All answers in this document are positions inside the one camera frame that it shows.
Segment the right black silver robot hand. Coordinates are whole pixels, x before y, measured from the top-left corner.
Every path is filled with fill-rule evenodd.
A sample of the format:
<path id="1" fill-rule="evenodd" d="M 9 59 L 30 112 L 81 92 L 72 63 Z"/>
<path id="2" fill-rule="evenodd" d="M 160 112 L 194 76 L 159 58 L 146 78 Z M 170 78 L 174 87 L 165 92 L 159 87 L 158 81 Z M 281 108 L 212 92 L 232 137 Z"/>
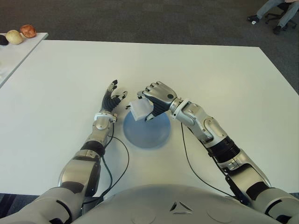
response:
<path id="1" fill-rule="evenodd" d="M 177 97 L 177 94 L 169 86 L 158 81 L 147 86 L 145 90 L 137 93 L 138 98 L 147 98 L 153 104 L 153 110 L 145 118 L 145 122 L 159 116 L 160 114 L 174 109 L 180 105 L 182 99 Z"/>

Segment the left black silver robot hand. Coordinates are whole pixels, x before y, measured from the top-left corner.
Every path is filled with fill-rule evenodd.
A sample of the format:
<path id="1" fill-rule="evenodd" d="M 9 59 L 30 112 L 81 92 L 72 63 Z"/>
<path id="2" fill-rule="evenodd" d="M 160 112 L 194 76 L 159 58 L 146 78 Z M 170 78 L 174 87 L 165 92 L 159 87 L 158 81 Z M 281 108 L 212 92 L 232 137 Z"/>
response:
<path id="1" fill-rule="evenodd" d="M 114 80 L 106 89 L 106 92 L 104 94 L 102 103 L 101 103 L 101 110 L 100 111 L 106 111 L 106 112 L 112 112 L 114 108 L 123 100 L 126 98 L 128 92 L 124 91 L 121 94 L 117 94 L 115 96 L 112 96 L 113 91 L 117 88 L 118 81 L 117 79 Z"/>

